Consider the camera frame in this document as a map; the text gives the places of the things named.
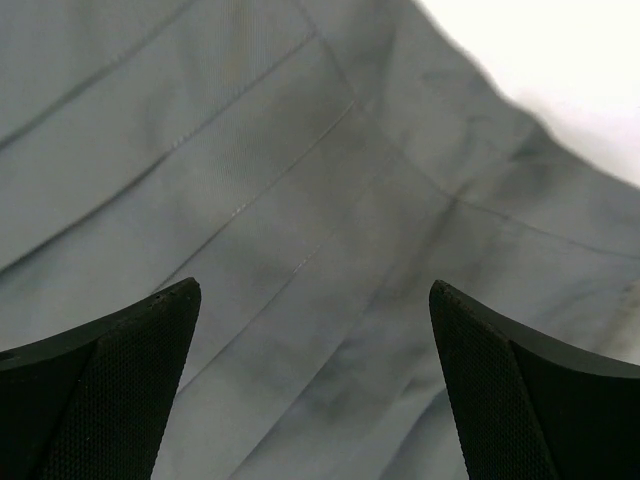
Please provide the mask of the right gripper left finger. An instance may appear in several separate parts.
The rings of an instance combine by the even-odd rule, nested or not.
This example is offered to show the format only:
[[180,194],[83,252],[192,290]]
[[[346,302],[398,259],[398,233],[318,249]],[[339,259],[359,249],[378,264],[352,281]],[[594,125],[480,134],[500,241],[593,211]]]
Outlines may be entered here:
[[187,278],[2,352],[2,478],[149,479],[200,305]]

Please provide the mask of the grey pleated skirt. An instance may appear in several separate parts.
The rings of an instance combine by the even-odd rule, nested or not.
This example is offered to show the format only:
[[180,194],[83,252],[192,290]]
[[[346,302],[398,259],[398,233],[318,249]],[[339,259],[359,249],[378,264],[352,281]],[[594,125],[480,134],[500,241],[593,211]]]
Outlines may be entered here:
[[639,194],[410,1],[5,1],[1,345],[202,289],[158,479],[462,479],[445,280],[639,359]]

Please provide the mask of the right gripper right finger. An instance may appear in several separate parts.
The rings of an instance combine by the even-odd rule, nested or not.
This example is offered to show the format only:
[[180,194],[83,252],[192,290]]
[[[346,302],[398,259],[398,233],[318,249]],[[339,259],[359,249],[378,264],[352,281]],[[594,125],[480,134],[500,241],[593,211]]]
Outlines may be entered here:
[[638,366],[556,340],[441,280],[429,309],[470,478],[638,478]]

